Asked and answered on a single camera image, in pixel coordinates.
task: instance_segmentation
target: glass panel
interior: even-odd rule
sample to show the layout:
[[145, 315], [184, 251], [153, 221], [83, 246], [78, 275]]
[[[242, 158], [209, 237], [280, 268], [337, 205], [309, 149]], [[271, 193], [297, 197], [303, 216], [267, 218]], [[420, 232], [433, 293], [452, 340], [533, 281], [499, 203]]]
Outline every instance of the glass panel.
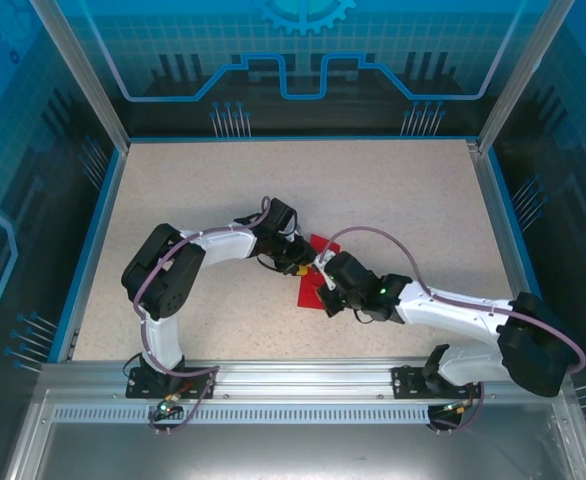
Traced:
[[63, 0], [134, 136], [475, 135], [546, 0]]
[[[586, 2], [574, 4], [495, 151], [539, 290], [586, 349]], [[586, 371], [574, 380], [586, 386]]]
[[30, 4], [1, 1], [0, 477], [112, 154]]

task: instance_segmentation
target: blue printed panel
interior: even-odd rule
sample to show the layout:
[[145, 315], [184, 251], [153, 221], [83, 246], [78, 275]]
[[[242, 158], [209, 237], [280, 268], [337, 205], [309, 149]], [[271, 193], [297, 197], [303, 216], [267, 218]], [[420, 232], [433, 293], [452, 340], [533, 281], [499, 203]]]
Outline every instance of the blue printed panel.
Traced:
[[0, 0], [0, 478], [112, 153], [30, 4]]
[[[541, 294], [586, 349], [586, 2], [495, 145]], [[576, 381], [586, 384], [586, 371]]]
[[[545, 5], [62, 2], [134, 135], [213, 135], [202, 125], [209, 112], [193, 104], [229, 100], [250, 105], [259, 134], [294, 134], [305, 118], [314, 119], [307, 134], [398, 134], [414, 101], [458, 102], [442, 117], [442, 133], [474, 134]], [[182, 103], [191, 105], [175, 106]]]

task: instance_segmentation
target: blue enclosure wall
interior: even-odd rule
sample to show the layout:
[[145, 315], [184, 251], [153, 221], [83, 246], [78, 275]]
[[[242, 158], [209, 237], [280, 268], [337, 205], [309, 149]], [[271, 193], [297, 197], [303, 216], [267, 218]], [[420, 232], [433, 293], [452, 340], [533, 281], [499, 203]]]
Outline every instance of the blue enclosure wall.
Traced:
[[113, 153], [29, 3], [0, 1], [0, 477]]
[[[535, 288], [586, 348], [586, 0], [574, 4], [495, 152]], [[586, 371], [575, 380], [586, 384]]]
[[133, 136], [474, 135], [546, 0], [63, 0]]

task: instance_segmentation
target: enclosure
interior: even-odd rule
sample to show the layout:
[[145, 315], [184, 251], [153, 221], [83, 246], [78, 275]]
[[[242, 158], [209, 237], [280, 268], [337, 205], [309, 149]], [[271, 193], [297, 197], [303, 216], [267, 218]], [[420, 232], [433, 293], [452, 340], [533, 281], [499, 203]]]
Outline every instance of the enclosure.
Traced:
[[220, 370], [156, 438], [124, 269], [264, 195], [435, 288], [531, 292], [586, 352], [586, 0], [0, 0], [0, 478], [586, 479], [586, 368], [436, 433], [392, 375], [469, 337], [327, 318], [255, 260], [199, 272], [178, 336]]

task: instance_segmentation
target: black mounting plate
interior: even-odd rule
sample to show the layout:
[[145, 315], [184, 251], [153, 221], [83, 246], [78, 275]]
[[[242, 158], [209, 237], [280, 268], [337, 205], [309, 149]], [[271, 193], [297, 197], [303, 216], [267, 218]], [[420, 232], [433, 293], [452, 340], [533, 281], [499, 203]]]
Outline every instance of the black mounting plate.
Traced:
[[[197, 372], [202, 370], [201, 368], [184, 368], [184, 373]], [[208, 375], [200, 375], [192, 378], [185, 378], [180, 387], [187, 383], [192, 385], [181, 394], [182, 399], [198, 399], [202, 394], [202, 391], [206, 387], [206, 382], [209, 380]], [[204, 396], [205, 399], [213, 398], [213, 390], [215, 385], [209, 388], [209, 391]], [[157, 383], [154, 378], [145, 373], [142, 367], [134, 367], [129, 373], [129, 382], [126, 385], [126, 398], [155, 398], [161, 400], [170, 393], [166, 392], [165, 388]]]
[[[469, 391], [465, 386], [458, 387], [451, 385], [444, 389], [439, 395], [429, 390], [426, 380], [422, 375], [422, 367], [403, 367], [391, 369], [391, 385], [393, 386], [393, 397], [396, 400], [406, 399], [450, 399], [466, 400], [469, 398]], [[473, 398], [479, 398], [479, 387], [473, 387]]]

